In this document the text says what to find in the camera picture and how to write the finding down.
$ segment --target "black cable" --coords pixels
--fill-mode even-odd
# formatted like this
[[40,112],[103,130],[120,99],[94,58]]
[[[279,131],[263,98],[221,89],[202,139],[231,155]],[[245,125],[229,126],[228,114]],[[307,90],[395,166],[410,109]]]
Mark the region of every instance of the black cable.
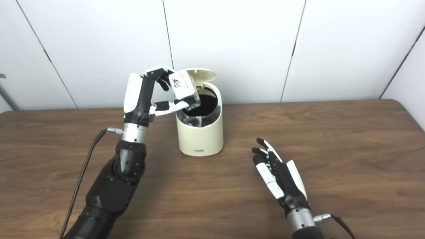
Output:
[[344,223],[344,221],[341,218],[334,216],[332,214],[331,214],[331,218],[333,218],[336,222],[338,222],[338,224],[341,225],[341,227],[343,227],[348,234],[350,234],[352,239],[357,239],[356,236],[351,232],[351,229],[347,226],[347,224]]
[[97,137],[94,139],[93,144],[90,147],[90,150],[88,151],[87,158],[85,159],[84,165],[80,173],[80,177],[78,178],[77,185],[75,186],[75,189],[74,189],[74,194],[72,195],[71,204],[69,205],[69,209],[68,209],[68,214],[66,214],[65,222],[63,223],[62,230],[60,231],[60,234],[59,234],[59,239],[62,239],[63,235],[65,234],[66,226],[68,225],[68,221],[72,213],[72,208],[74,207],[75,199],[77,199],[78,190],[81,185],[81,181],[84,176],[85,170],[87,169],[88,162],[90,161],[91,153],[93,153],[94,146],[96,146],[96,144],[99,142],[102,136],[105,135],[106,131],[107,129],[104,129],[99,132]]

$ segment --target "black robotic forearm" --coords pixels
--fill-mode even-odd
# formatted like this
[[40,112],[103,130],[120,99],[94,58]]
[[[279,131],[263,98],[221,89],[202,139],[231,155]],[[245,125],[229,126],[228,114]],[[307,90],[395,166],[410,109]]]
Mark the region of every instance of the black robotic forearm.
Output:
[[127,209],[145,170],[146,146],[120,140],[115,156],[100,171],[86,207],[64,239],[106,239]]

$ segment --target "black fingertip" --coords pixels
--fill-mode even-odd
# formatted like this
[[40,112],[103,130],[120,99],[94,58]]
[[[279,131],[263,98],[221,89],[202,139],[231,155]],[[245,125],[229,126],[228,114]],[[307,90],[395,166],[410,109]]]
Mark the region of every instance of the black fingertip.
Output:
[[260,155],[256,154],[252,157],[252,160],[254,161],[254,164],[257,166],[260,163],[265,163],[265,161],[263,160],[263,157],[261,157]]
[[170,90],[170,88],[168,87],[168,85],[167,85],[167,83],[166,83],[165,81],[163,81],[163,80],[158,80],[158,83],[161,85],[161,87],[162,87],[162,89],[163,89],[164,91],[169,91],[169,90]]
[[262,138],[257,138],[257,143],[259,143],[261,146],[266,147],[266,144],[264,143],[264,139]]
[[255,153],[255,154],[259,154],[259,155],[262,155],[262,156],[264,156],[264,157],[266,157],[266,156],[267,156],[267,154],[266,154],[265,152],[261,151],[261,149],[259,149],[259,148],[252,148],[251,150],[252,150],[252,152],[253,152],[253,153]]
[[157,111],[167,111],[170,109],[170,104],[168,101],[155,102],[155,105]]

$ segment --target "robotic hand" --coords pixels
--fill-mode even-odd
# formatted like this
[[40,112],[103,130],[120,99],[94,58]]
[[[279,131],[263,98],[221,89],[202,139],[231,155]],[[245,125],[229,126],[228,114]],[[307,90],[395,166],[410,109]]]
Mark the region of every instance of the robotic hand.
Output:
[[274,148],[265,140],[257,138],[264,149],[252,148],[254,164],[267,187],[284,208],[293,239],[324,239],[316,222],[335,219],[355,239],[348,226],[331,214],[312,216],[303,181],[294,161],[284,163]]
[[[172,88],[174,102],[157,102],[151,105],[155,82],[158,82],[165,91]],[[86,207],[63,238],[106,239],[116,219],[127,210],[144,174],[146,145],[143,141],[149,123],[153,122],[155,116],[183,108],[190,110],[199,105],[196,86],[185,71],[176,72],[168,66],[161,65],[148,69],[141,76],[132,73],[124,99],[124,129],[108,128],[101,131],[92,145],[85,167],[94,145],[106,131],[122,134],[121,140],[116,145],[115,156],[100,171],[86,196]],[[66,229],[85,167],[77,183],[68,217],[59,238],[62,238]]]

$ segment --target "white wall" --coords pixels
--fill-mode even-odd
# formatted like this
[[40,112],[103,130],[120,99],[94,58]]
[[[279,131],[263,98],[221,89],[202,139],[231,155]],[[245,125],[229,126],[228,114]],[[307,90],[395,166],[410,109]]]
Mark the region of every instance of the white wall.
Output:
[[4,100],[3,96],[0,95],[0,114],[11,110],[12,108],[10,105]]
[[307,0],[282,102],[378,99],[424,12],[425,1]]
[[19,3],[79,108],[122,107],[130,73],[172,65],[161,0]]
[[19,110],[75,108],[14,0],[0,0],[0,88]]
[[208,68],[224,103],[279,102],[304,1],[165,0],[174,67]]
[[399,101],[425,129],[425,34],[418,39],[409,56],[385,91],[382,99]]
[[17,1],[64,82],[0,1],[0,92],[18,109],[122,107],[130,73],[173,63],[216,71],[225,103],[377,99],[425,26],[425,1]]

